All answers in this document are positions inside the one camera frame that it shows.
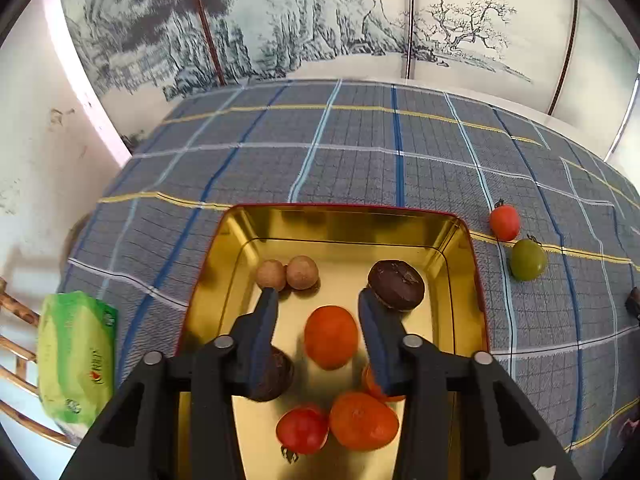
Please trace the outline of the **small orange mandarin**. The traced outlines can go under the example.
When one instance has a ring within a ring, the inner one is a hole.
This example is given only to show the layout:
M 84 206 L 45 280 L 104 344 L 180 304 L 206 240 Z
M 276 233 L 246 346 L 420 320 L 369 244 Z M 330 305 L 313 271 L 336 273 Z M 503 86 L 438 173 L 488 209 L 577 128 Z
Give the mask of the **small orange mandarin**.
M 364 391 L 383 403 L 397 403 L 405 400 L 404 396 L 388 396 L 375 380 L 373 370 L 369 364 L 363 367 L 361 382 Z

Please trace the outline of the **large orange tangerine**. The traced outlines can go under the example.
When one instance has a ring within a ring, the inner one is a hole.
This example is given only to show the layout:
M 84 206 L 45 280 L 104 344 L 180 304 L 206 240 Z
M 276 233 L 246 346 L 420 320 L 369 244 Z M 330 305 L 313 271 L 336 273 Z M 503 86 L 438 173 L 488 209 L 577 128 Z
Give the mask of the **large orange tangerine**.
M 358 391 L 342 393 L 334 400 L 329 425 L 340 445 L 357 452 L 384 448 L 399 430 L 398 417 L 391 408 Z

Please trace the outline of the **red tomato with stem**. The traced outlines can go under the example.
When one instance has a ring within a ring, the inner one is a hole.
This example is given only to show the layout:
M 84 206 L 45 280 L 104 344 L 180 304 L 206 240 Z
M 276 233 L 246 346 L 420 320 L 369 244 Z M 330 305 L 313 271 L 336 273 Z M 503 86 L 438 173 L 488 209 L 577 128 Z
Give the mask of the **red tomato with stem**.
M 329 437 L 329 417 L 314 404 L 292 408 L 278 421 L 276 437 L 283 458 L 294 464 L 299 456 L 316 454 L 324 447 Z

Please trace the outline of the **small orange tangerine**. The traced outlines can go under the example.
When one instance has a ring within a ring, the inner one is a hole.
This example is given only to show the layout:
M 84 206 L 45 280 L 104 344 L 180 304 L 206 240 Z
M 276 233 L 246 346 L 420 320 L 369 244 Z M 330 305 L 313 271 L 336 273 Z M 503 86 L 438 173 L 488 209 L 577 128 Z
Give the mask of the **small orange tangerine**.
M 318 307 L 307 318 L 304 350 L 322 370 L 338 370 L 345 366 L 356 353 L 358 341 L 358 326 L 342 307 Z

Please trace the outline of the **blue plaid tablecloth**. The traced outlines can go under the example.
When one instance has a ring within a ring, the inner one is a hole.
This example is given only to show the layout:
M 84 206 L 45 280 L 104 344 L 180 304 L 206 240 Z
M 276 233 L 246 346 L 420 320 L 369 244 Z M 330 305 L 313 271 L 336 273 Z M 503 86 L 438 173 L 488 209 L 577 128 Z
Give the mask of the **blue plaid tablecloth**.
M 495 203 L 518 211 L 499 242 Z M 271 81 L 183 100 L 108 186 L 60 289 L 119 312 L 127 373 L 175 349 L 186 304 L 224 210 L 319 203 L 448 211 L 473 233 L 491 349 L 585 479 L 608 470 L 639 413 L 639 189 L 577 142 L 450 93 L 349 80 Z M 533 236 L 536 280 L 510 270 Z

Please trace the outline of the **green tissue pack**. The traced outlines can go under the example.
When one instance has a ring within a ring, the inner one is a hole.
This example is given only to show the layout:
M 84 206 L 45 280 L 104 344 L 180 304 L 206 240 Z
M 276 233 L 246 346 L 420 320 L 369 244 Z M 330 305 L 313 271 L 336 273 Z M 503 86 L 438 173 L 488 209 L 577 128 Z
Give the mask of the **green tissue pack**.
M 58 426 L 83 437 L 114 392 L 117 311 L 84 292 L 44 298 L 38 322 L 38 394 Z

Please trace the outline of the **gold metal tin tray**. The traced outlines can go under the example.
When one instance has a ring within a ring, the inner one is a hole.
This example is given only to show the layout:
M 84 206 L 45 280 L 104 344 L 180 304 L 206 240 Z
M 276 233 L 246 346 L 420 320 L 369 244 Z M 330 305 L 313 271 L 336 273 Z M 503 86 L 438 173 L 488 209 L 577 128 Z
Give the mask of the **gold metal tin tray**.
M 278 266 L 300 269 L 306 289 L 286 285 L 279 295 L 273 345 L 292 361 L 292 385 L 277 399 L 233 399 L 244 472 L 250 479 L 388 479 L 400 440 L 376 451 L 345 448 L 334 438 L 317 453 L 291 462 L 276 435 L 281 417 L 304 405 L 322 412 L 345 392 L 372 385 L 358 320 L 358 297 L 372 266 L 398 260 L 422 278 L 419 304 L 401 315 L 407 332 L 442 351 L 470 356 L 488 348 L 485 303 L 471 233 L 451 214 L 346 205 L 244 205 L 217 226 L 194 286 L 178 349 L 191 353 L 250 313 L 258 276 Z

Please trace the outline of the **green tomato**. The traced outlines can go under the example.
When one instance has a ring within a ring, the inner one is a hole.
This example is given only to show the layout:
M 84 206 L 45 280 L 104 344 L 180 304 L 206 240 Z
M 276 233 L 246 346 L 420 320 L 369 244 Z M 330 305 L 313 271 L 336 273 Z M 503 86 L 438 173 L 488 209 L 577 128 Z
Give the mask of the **green tomato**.
M 528 236 L 512 247 L 509 263 L 513 277 L 520 282 L 528 282 L 544 273 L 548 258 L 538 240 Z

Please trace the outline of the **wooden chair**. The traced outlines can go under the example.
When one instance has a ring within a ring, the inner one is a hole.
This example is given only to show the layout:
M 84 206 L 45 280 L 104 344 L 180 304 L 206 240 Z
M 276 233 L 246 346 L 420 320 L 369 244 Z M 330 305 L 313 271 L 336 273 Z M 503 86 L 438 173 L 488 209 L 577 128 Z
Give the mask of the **wooden chair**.
M 1 279 L 1 310 L 7 310 L 29 326 L 37 328 L 39 325 L 39 314 L 6 292 L 6 280 L 4 278 Z M 5 366 L 1 367 L 1 379 L 38 398 L 38 387 L 27 379 L 28 364 L 37 363 L 35 352 L 26 349 L 6 336 L 1 336 L 1 349 L 9 351 L 15 358 L 13 370 Z M 56 430 L 40 424 L 40 422 L 36 422 L 14 408 L 11 404 L 6 403 L 6 401 L 1 401 L 1 411 L 14 422 L 17 422 L 39 437 L 63 445 L 66 448 L 71 448 L 72 450 L 75 448 L 75 445 L 73 445 L 72 441 L 66 437 L 65 434 L 61 434 Z

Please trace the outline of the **left tan longan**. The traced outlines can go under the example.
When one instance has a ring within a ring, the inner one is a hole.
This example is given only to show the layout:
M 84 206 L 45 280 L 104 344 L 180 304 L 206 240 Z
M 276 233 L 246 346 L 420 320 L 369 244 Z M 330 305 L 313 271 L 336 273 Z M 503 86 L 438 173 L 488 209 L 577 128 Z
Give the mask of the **left tan longan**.
M 280 292 L 286 285 L 285 266 L 279 260 L 263 261 L 256 270 L 255 282 L 261 289 L 273 288 Z

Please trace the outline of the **tan longan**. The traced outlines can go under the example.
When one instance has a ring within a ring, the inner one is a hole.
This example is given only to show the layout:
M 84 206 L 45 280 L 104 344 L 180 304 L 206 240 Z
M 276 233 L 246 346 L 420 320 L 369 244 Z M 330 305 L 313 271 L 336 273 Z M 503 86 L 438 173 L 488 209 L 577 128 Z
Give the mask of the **tan longan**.
M 286 266 L 285 276 L 292 289 L 306 290 L 317 284 L 319 270 L 314 260 L 299 255 L 290 260 Z
M 263 261 L 256 270 L 255 282 L 261 289 L 273 288 L 280 292 L 286 285 L 285 266 L 279 260 Z

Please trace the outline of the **dark round stool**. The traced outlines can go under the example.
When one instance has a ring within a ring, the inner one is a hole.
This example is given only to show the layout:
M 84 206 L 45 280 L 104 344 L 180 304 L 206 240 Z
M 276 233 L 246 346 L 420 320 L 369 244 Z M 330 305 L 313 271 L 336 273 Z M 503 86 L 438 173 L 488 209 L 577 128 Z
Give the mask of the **dark round stool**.
M 77 243 L 78 237 L 80 237 L 82 230 L 85 229 L 91 217 L 92 214 L 84 214 L 68 231 L 62 249 L 61 268 L 66 265 L 66 261 L 70 258 L 70 253 Z

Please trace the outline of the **red cherry tomato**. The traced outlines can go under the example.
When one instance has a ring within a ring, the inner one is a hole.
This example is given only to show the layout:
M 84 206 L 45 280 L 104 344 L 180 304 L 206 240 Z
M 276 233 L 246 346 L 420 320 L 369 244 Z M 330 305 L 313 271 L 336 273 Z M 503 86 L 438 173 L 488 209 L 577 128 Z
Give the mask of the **red cherry tomato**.
M 495 203 L 488 222 L 492 234 L 499 242 L 510 242 L 518 237 L 521 225 L 518 211 L 504 200 Z

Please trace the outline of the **right tan longan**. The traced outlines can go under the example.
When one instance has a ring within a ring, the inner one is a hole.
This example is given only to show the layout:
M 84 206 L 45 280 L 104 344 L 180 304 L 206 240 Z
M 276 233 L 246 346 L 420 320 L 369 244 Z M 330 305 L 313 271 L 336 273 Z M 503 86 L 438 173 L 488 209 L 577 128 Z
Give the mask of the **right tan longan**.
M 286 266 L 285 276 L 292 289 L 306 290 L 317 284 L 319 270 L 314 260 L 299 255 L 290 260 Z

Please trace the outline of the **landscape painted folding screen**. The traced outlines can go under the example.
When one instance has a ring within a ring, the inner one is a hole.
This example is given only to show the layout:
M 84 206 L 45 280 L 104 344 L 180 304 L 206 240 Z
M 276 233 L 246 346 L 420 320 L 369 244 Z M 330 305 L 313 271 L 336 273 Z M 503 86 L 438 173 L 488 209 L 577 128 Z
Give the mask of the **landscape painted folding screen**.
M 61 0 L 117 132 L 276 78 L 413 79 L 565 122 L 611 162 L 639 143 L 639 48 L 608 0 Z

